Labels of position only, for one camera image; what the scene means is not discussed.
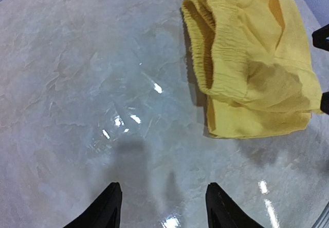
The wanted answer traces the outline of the yellow shorts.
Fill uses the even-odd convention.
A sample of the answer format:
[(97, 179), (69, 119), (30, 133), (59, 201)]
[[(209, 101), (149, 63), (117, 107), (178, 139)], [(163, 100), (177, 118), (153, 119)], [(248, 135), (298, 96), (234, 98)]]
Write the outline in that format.
[(321, 112), (294, 0), (183, 0), (181, 10), (212, 137), (286, 135)]

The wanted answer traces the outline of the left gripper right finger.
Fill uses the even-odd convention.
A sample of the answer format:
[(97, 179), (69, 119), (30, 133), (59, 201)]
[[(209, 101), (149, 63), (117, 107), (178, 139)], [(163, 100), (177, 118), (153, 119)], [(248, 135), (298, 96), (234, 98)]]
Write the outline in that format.
[(264, 228), (249, 217), (216, 182), (207, 187), (206, 208), (209, 228)]

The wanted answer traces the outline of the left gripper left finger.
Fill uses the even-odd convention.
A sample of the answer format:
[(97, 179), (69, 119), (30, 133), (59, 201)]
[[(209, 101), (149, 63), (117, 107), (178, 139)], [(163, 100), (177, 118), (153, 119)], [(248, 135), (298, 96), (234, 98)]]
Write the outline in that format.
[(76, 219), (64, 228), (120, 228), (122, 190), (112, 182)]

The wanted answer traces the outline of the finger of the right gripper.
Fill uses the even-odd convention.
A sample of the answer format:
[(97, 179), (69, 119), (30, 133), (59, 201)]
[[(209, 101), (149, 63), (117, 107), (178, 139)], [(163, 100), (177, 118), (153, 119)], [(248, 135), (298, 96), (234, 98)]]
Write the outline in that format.
[(329, 115), (329, 92), (324, 92), (321, 97), (320, 110)]
[(329, 50), (329, 24), (312, 33), (313, 46), (322, 50)]

